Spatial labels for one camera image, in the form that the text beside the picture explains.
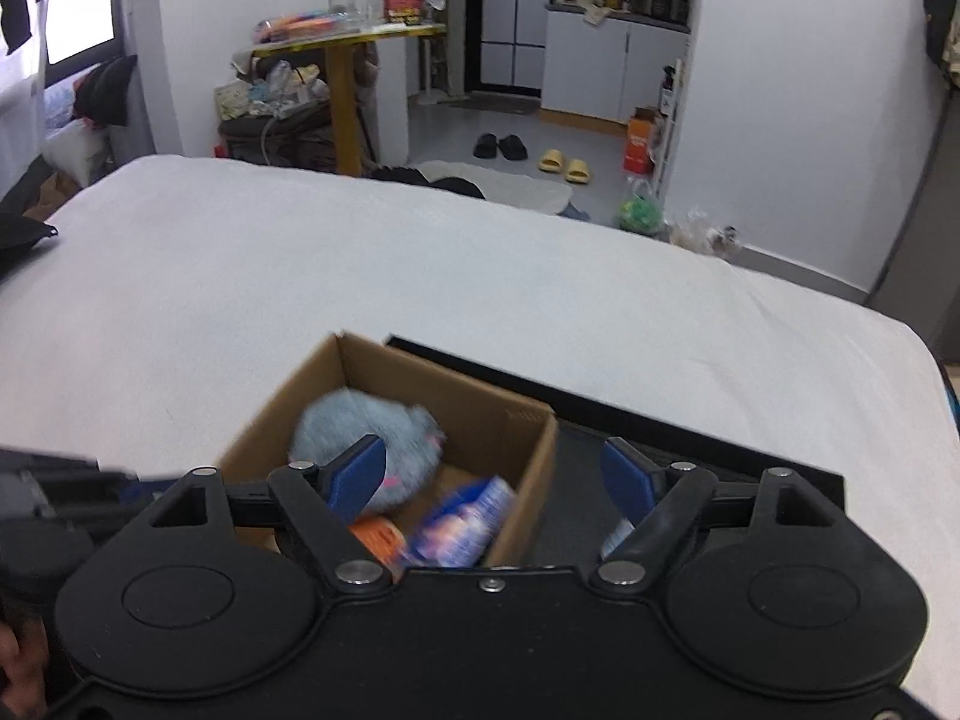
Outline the blue tissue packet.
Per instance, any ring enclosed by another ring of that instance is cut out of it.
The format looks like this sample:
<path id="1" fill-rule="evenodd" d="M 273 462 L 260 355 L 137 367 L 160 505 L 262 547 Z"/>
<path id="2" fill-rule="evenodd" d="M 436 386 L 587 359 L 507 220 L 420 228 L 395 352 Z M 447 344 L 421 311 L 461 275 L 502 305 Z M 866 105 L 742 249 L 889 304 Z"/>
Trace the blue tissue packet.
<path id="1" fill-rule="evenodd" d="M 454 489 L 407 538 L 398 564 L 441 569 L 475 566 L 505 525 L 515 497 L 501 476 Z"/>

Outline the white paper ball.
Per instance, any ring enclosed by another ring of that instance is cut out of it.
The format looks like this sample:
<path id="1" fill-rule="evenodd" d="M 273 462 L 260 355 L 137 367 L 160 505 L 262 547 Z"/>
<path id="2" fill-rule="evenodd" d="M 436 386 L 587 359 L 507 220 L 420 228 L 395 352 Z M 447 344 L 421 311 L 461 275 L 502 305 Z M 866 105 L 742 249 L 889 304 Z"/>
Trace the white paper ball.
<path id="1" fill-rule="evenodd" d="M 604 539 L 604 543 L 601 546 L 601 559 L 602 561 L 607 561 L 608 556 L 610 556 L 613 551 L 615 551 L 620 544 L 622 544 L 625 539 L 627 539 L 635 531 L 635 525 L 628 520 L 628 518 L 622 518 L 617 527 L 613 528 L 612 533 Z"/>

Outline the black shallow tray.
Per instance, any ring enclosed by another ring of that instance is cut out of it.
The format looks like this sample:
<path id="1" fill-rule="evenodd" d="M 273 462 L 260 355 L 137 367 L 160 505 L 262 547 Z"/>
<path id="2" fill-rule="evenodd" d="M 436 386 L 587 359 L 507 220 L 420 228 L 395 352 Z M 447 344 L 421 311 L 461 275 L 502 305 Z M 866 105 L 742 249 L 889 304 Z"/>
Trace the black shallow tray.
<path id="1" fill-rule="evenodd" d="M 846 515 L 844 481 L 835 473 L 788 463 L 786 473 L 778 476 L 779 460 L 755 450 L 633 415 L 403 338 L 389 338 L 387 346 L 540 401 L 550 406 L 558 422 L 553 479 L 523 564 L 482 566 L 485 551 L 477 564 L 469 567 L 476 574 L 544 571 L 551 566 L 590 571 L 605 530 L 620 515 L 601 473 L 602 449 L 614 437 L 625 439 L 662 468 L 691 461 L 715 473 L 719 479 L 715 497 L 693 535 L 702 550 L 722 550 L 753 539 L 771 559 L 809 562 L 823 561 L 838 548 Z"/>

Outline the grey fluffy plush ball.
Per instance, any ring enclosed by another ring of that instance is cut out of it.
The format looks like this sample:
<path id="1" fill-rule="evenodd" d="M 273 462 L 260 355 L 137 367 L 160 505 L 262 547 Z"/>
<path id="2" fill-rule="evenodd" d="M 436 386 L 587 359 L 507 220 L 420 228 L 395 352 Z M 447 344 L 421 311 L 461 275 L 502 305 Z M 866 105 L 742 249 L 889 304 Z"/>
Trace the grey fluffy plush ball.
<path id="1" fill-rule="evenodd" d="M 327 468 L 361 447 L 359 463 L 334 473 L 334 502 L 342 512 L 370 517 L 420 493 L 438 470 L 444 442 L 427 408 L 339 388 L 304 408 L 288 460 Z"/>

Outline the brown cardboard box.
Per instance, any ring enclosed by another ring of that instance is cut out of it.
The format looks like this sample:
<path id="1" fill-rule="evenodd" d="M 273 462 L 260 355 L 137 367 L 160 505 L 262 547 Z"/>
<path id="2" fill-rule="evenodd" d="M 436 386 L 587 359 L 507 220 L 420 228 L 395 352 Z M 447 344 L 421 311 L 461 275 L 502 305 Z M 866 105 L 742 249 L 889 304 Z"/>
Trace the brown cardboard box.
<path id="1" fill-rule="evenodd" d="M 410 536 L 455 488 L 499 476 L 516 499 L 480 564 L 519 567 L 553 479 L 558 422 L 550 406 L 352 333 L 327 337 L 267 401 L 218 468 L 228 483 L 285 465 L 302 410 L 342 387 L 423 406 L 446 434 L 433 477 L 387 518 Z"/>

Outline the green plastic bag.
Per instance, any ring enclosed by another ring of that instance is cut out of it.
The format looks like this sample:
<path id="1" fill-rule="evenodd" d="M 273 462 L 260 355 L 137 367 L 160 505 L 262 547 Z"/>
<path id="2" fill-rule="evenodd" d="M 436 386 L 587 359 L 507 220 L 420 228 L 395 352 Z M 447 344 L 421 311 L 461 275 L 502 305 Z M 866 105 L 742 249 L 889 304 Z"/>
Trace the green plastic bag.
<path id="1" fill-rule="evenodd" d="M 664 231 L 662 202 L 646 177 L 633 176 L 626 181 L 617 224 L 623 231 L 648 238 L 657 238 Z"/>

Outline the white floor mat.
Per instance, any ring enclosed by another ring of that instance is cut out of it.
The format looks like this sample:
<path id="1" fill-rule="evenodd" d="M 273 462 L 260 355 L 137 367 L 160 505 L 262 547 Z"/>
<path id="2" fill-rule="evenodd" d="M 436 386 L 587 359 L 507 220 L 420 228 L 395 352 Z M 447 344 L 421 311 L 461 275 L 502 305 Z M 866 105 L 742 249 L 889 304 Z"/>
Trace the white floor mat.
<path id="1" fill-rule="evenodd" d="M 487 202 L 535 211 L 542 215 L 560 215 L 573 199 L 573 188 L 562 182 L 498 171 L 491 167 L 448 161 L 425 161 L 416 169 L 428 181 L 464 179 L 483 193 Z"/>

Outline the orange carton box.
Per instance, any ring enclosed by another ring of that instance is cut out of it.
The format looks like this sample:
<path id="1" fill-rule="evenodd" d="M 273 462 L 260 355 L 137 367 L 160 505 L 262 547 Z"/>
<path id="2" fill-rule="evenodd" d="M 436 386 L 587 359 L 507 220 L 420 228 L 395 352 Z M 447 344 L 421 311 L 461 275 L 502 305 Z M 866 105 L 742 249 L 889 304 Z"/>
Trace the orange carton box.
<path id="1" fill-rule="evenodd" d="M 652 172 L 654 138 L 658 135 L 659 112 L 651 107 L 636 107 L 626 124 L 623 169 L 635 176 Z"/>

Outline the black slipper right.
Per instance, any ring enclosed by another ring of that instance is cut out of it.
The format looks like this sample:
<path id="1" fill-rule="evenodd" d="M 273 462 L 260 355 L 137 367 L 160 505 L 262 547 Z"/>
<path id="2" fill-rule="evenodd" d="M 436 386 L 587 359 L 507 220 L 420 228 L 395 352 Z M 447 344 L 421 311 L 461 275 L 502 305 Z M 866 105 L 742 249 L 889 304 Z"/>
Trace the black slipper right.
<path id="1" fill-rule="evenodd" d="M 527 146 L 524 145 L 523 140 L 517 137 L 517 135 L 514 135 L 514 133 L 500 138 L 500 140 L 498 140 L 498 149 L 500 150 L 501 156 L 512 163 L 525 161 L 529 157 Z"/>

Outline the black slipper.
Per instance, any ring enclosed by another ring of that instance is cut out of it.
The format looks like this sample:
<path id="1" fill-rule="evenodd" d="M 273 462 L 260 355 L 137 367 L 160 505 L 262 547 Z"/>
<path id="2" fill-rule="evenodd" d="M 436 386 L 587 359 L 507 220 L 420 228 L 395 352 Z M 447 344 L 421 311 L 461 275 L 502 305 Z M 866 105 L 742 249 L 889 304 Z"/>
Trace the black slipper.
<path id="1" fill-rule="evenodd" d="M 501 156 L 512 163 L 525 161 L 529 157 L 527 146 L 524 145 L 523 140 L 517 137 L 517 135 L 514 135 L 514 133 L 500 138 L 500 140 L 498 140 L 498 149 L 500 150 Z"/>
<path id="2" fill-rule="evenodd" d="M 477 160 L 494 160 L 498 156 L 498 137 L 494 133 L 482 133 L 475 142 L 472 156 Z"/>

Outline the black slipper left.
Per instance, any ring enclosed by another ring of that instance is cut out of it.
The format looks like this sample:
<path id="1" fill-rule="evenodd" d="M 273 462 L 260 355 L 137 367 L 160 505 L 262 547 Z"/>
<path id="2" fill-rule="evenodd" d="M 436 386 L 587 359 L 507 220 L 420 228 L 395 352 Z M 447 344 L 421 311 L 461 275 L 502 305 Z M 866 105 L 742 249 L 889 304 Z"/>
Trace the black slipper left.
<path id="1" fill-rule="evenodd" d="M 498 156 L 498 137 L 494 133 L 482 133 L 475 142 L 472 156 L 477 160 L 494 160 Z"/>

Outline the clutter pile under table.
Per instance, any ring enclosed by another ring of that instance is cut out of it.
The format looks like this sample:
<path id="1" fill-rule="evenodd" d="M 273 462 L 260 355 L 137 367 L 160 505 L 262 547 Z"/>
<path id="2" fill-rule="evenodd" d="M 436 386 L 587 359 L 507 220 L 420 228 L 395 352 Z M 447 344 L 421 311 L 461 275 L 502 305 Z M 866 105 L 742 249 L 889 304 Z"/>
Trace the clutter pile under table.
<path id="1" fill-rule="evenodd" d="M 322 64 L 278 60 L 267 75 L 213 91 L 215 154 L 257 166 L 337 171 L 332 91 Z"/>

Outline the white kitchen cabinet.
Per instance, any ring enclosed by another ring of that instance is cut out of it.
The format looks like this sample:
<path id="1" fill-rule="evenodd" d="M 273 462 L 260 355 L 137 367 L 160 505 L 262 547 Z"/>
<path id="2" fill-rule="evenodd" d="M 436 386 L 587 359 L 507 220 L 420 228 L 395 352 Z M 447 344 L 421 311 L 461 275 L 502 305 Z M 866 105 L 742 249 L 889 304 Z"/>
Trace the white kitchen cabinet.
<path id="1" fill-rule="evenodd" d="M 683 29 L 628 18 L 591 25 L 582 11 L 547 10 L 545 110 L 624 124 L 638 107 L 656 109 L 664 68 L 685 59 Z"/>

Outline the yellow round side table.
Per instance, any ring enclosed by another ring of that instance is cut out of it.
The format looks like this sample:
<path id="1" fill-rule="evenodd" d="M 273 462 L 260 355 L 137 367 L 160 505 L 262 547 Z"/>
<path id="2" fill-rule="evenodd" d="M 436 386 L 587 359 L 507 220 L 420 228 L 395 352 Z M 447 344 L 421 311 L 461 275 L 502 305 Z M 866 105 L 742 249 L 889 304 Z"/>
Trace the yellow round side table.
<path id="1" fill-rule="evenodd" d="M 356 83 L 353 70 L 353 49 L 364 44 L 386 41 L 394 37 L 443 36 L 448 31 L 443 23 L 402 25 L 382 23 L 353 31 L 327 32 L 324 36 L 291 39 L 283 43 L 256 44 L 252 57 L 265 59 L 272 55 L 295 54 L 324 50 L 327 86 L 331 90 L 332 130 L 334 131 L 337 172 L 340 176 L 359 177 L 363 172 L 359 119 L 356 112 Z"/>

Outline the colourful packets on table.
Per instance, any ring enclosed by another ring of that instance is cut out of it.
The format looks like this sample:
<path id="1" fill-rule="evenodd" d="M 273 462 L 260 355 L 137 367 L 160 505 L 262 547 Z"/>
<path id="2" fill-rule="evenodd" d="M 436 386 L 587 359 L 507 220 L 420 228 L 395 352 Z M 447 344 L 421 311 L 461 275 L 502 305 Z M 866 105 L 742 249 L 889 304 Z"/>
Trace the colourful packets on table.
<path id="1" fill-rule="evenodd" d="M 352 26 L 352 18 L 340 11 L 306 11 L 260 21 L 252 29 L 252 43 L 273 44 L 317 39 Z"/>

